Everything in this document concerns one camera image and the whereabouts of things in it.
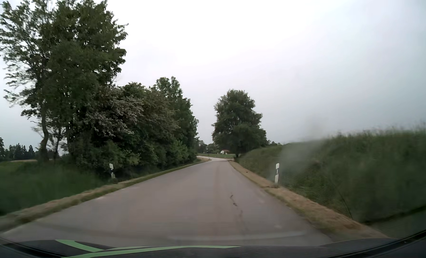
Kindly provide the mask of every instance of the narrow country road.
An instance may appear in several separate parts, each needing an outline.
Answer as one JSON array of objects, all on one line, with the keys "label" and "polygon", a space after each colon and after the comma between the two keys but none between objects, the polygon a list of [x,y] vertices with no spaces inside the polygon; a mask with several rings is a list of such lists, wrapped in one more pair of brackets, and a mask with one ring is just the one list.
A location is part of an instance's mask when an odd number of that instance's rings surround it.
[{"label": "narrow country road", "polygon": [[1,236],[113,247],[331,242],[219,158],[67,208]]}]

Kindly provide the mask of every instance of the sky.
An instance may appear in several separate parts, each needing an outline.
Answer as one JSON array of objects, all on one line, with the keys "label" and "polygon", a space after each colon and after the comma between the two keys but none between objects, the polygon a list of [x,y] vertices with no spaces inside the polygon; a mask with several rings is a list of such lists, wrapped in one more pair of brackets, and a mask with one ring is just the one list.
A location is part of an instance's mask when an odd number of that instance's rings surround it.
[{"label": "sky", "polygon": [[[426,0],[109,0],[108,9],[128,23],[117,84],[175,76],[205,143],[229,89],[255,100],[275,142],[426,122]],[[4,67],[0,137],[38,146],[34,119],[3,98]]]}]

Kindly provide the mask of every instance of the tall grass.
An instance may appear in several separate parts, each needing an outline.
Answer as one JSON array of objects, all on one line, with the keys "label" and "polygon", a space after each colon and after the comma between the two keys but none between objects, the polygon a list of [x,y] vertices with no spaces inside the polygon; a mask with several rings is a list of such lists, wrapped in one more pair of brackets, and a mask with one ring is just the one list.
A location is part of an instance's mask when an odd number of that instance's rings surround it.
[{"label": "tall grass", "polygon": [[102,186],[106,181],[62,162],[0,163],[0,215]]},{"label": "tall grass", "polygon": [[[373,224],[426,205],[426,130],[366,131],[253,150],[238,162],[354,220]],[[426,217],[402,236],[426,227]]]}]

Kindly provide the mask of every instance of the dry grass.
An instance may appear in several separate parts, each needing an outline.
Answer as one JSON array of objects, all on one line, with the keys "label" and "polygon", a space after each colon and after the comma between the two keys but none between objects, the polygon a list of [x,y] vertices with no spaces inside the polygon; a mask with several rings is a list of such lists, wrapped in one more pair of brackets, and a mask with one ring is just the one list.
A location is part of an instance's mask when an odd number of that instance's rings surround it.
[{"label": "dry grass", "polygon": [[78,205],[82,202],[86,202],[92,199],[95,199],[97,197],[103,196],[105,194],[114,192],[114,191],[118,191],[120,189],[123,189],[125,187],[131,186],[131,185],[135,185],[137,183],[146,181],[148,179],[152,179],[155,178],[157,176],[166,174],[166,173],[170,173],[172,171],[175,170],[179,170],[185,167],[189,167],[195,164],[199,164],[205,161],[209,161],[209,159],[206,158],[202,158],[199,159],[200,161],[194,162],[192,164],[187,164],[181,167],[175,167],[172,169],[168,169],[165,171],[161,171],[159,173],[153,173],[147,176],[143,176],[143,177],[139,177],[139,178],[135,178],[135,179],[130,179],[127,181],[123,181],[123,182],[119,182],[118,184],[114,184],[114,185],[105,185],[99,188],[95,188],[93,190],[89,190],[89,191],[84,191],[80,194],[77,195],[73,195],[73,196],[69,196],[69,197],[65,197],[62,199],[58,199],[58,200],[53,200],[50,202],[46,202],[40,205],[36,205],[30,208],[26,208],[26,209],[22,209],[16,212],[12,212],[9,214],[6,214],[4,216],[0,217],[0,232],[1,231],[6,231],[9,230],[11,228],[14,228],[16,226],[20,226],[22,224],[28,223],[30,221],[36,220],[38,218],[42,218],[45,217],[49,214],[61,211],[63,209],[66,209],[68,207],[74,206],[74,205]]},{"label": "dry grass", "polygon": [[275,196],[287,206],[307,219],[316,228],[327,234],[334,241],[344,241],[359,238],[386,238],[385,234],[339,214],[323,205],[289,191],[283,187],[274,187],[274,183],[262,178],[256,173],[242,167],[240,164],[229,161],[230,164],[245,177],[262,187],[272,196]]}]

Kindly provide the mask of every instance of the distant road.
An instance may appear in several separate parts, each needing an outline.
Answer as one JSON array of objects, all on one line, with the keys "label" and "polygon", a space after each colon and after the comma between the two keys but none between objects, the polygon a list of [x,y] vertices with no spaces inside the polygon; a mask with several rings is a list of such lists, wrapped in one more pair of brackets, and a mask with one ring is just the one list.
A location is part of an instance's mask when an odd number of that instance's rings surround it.
[{"label": "distant road", "polygon": [[67,208],[1,236],[13,241],[68,239],[113,247],[331,242],[228,161],[211,159]]}]

